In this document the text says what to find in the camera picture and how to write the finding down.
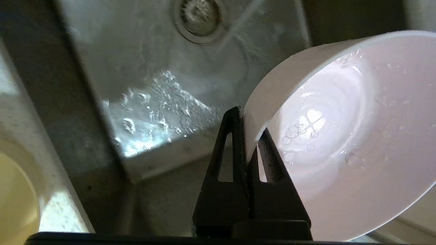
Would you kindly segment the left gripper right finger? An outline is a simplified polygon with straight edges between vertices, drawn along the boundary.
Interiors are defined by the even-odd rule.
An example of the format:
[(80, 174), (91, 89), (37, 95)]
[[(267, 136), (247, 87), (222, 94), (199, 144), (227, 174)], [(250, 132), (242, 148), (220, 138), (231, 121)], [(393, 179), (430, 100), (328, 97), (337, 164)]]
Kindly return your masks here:
[(268, 130), (248, 164), (249, 221), (256, 239), (312, 239), (311, 220)]

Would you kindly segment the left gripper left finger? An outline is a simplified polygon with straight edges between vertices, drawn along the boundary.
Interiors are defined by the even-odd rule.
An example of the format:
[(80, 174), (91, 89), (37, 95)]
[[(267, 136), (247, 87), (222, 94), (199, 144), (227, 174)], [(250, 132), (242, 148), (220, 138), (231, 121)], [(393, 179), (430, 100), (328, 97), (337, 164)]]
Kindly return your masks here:
[[(221, 182), (227, 136), (232, 135), (232, 181)], [(246, 152), (240, 109), (224, 113), (211, 159), (192, 215), (192, 235), (231, 237), (233, 225), (249, 217)]]

